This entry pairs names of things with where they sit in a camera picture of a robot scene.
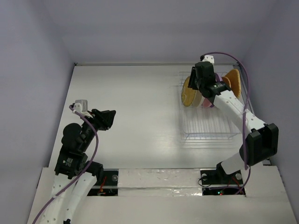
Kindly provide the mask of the purple plastic plate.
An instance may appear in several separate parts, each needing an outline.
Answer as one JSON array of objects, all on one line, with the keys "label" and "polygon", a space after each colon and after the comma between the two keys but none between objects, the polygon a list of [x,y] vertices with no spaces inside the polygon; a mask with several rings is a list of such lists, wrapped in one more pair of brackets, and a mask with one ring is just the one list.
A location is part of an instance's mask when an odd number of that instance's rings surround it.
[{"label": "purple plastic plate", "polygon": [[218,75],[217,73],[215,73],[215,80],[216,80],[216,82],[221,82],[222,81],[222,77],[220,75]]}]

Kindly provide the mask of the large square woven tray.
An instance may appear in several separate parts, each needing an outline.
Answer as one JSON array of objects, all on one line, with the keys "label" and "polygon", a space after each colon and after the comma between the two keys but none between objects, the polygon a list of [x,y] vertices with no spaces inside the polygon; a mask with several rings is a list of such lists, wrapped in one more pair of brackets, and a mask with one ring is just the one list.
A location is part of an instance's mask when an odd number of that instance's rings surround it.
[{"label": "large square woven tray", "polygon": [[227,73],[226,77],[229,79],[231,83],[231,90],[233,91],[234,95],[236,96],[236,98],[240,98],[242,89],[239,70],[232,69],[229,73]]}]

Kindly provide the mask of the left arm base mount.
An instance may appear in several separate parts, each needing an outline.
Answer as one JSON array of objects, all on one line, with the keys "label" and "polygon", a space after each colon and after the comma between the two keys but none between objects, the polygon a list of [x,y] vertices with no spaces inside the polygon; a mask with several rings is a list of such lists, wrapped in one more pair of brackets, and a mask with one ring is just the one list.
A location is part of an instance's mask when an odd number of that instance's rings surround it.
[{"label": "left arm base mount", "polygon": [[104,169],[103,177],[91,188],[88,196],[118,196],[118,169]]}]

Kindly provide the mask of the pink plastic plate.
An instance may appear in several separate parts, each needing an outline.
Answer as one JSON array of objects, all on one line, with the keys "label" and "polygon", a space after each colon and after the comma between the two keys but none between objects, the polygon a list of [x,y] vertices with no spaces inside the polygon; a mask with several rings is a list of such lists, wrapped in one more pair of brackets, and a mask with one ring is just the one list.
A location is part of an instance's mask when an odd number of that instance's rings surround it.
[{"label": "pink plastic plate", "polygon": [[209,108],[209,107],[211,107],[213,104],[206,98],[206,99],[204,99],[204,101],[203,101],[203,103],[202,103],[202,106],[204,107],[204,108]]}]

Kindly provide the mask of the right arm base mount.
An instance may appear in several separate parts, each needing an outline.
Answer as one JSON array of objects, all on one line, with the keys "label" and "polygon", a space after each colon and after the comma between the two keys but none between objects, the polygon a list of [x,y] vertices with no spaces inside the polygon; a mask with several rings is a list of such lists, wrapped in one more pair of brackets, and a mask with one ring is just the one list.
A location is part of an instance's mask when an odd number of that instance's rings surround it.
[{"label": "right arm base mount", "polygon": [[202,169],[198,185],[204,196],[245,195],[241,171],[219,177],[215,169]]}]

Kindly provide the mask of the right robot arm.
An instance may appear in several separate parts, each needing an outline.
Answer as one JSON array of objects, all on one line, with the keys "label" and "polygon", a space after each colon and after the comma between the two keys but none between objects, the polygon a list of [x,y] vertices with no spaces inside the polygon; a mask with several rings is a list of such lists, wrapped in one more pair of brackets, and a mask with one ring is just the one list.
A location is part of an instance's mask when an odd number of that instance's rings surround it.
[{"label": "right robot arm", "polygon": [[212,176],[218,182],[226,183],[235,172],[252,167],[277,153],[278,127],[257,118],[242,104],[227,83],[217,81],[212,63],[196,63],[192,67],[188,86],[199,91],[228,116],[242,133],[239,152],[216,166]]}]

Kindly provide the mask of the cream plastic plate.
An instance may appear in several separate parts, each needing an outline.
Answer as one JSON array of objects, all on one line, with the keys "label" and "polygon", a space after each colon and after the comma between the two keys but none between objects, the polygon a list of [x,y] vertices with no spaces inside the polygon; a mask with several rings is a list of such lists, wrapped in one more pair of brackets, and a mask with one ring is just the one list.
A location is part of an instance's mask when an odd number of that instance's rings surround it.
[{"label": "cream plastic plate", "polygon": [[204,98],[203,98],[202,94],[199,91],[195,91],[195,96],[194,96],[194,99],[192,102],[192,106],[198,107],[198,106],[202,105],[203,101],[204,101]]}]

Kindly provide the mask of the green rimmed woven bamboo plate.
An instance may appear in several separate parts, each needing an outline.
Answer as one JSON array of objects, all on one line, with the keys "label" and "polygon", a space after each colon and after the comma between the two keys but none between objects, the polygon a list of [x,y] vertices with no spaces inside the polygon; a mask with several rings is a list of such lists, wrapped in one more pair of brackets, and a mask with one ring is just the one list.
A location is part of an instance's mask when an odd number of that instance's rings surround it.
[{"label": "green rimmed woven bamboo plate", "polygon": [[190,76],[188,76],[186,78],[186,80],[184,81],[184,84],[183,84],[183,87],[182,87],[182,92],[181,92],[182,104],[185,107],[192,106],[192,102],[193,102],[193,99],[194,99],[194,96],[195,96],[195,91],[196,91],[196,90],[193,90],[191,88],[188,88],[189,78],[190,78]]}]

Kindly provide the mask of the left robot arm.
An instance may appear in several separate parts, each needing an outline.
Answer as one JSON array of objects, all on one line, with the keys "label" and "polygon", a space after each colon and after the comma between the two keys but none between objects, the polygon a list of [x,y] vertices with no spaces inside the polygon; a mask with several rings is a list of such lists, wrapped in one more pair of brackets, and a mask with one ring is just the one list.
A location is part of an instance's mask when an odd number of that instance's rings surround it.
[{"label": "left robot arm", "polygon": [[83,124],[70,123],[63,130],[50,200],[40,211],[41,224],[73,223],[91,188],[103,180],[103,165],[88,159],[85,152],[92,140],[96,140],[95,146],[99,145],[97,132],[111,128],[116,111],[78,112],[74,105],[71,110]]}]

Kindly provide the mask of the small round woven plate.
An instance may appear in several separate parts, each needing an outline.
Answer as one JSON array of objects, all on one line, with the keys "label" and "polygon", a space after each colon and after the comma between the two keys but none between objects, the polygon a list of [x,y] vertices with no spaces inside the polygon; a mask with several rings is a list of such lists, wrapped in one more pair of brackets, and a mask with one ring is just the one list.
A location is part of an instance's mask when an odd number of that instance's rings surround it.
[{"label": "small round woven plate", "polygon": [[229,78],[226,77],[226,76],[223,76],[221,78],[222,78],[223,82],[229,87],[229,89],[232,90],[231,89],[231,82],[230,82]]}]

